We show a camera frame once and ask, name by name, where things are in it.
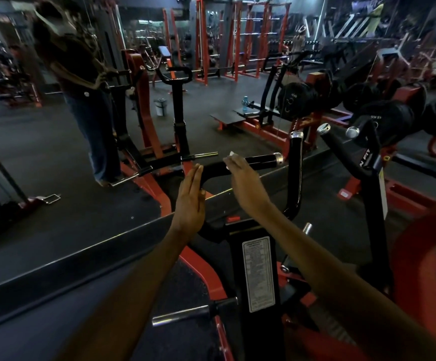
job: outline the t-shirt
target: t-shirt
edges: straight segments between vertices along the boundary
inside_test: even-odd
[[[36,52],[48,67],[52,62],[58,62],[72,74],[94,83],[99,73],[93,64],[94,56],[89,48],[71,37],[65,37],[63,41],[66,43],[66,51],[49,42],[35,44]],[[89,92],[89,88],[75,84],[65,78],[56,76],[56,79],[61,86],[61,90],[70,96],[84,98],[85,92]]]

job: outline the jeans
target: jeans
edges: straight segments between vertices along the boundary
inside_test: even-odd
[[[64,93],[66,104],[89,144],[89,158],[97,181],[113,182],[121,174],[118,150],[113,137],[111,101],[101,90],[77,98]]]

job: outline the white label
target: white label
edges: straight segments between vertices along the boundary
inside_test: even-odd
[[[387,218],[388,214],[388,203],[387,203],[387,189],[385,188],[385,174],[383,169],[380,170],[379,174],[380,180],[380,193],[381,193],[381,206],[383,207],[383,219]]]
[[[250,313],[275,305],[270,237],[243,242]]]

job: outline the blue water bottle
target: blue water bottle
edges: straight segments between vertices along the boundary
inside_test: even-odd
[[[243,100],[241,101],[241,103],[243,104],[243,112],[247,112],[248,111],[248,97],[245,96],[243,97]]]

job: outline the trash bin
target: trash bin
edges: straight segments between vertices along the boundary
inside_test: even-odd
[[[156,106],[156,114],[158,116],[166,116],[167,102],[165,99],[156,99],[155,106]]]

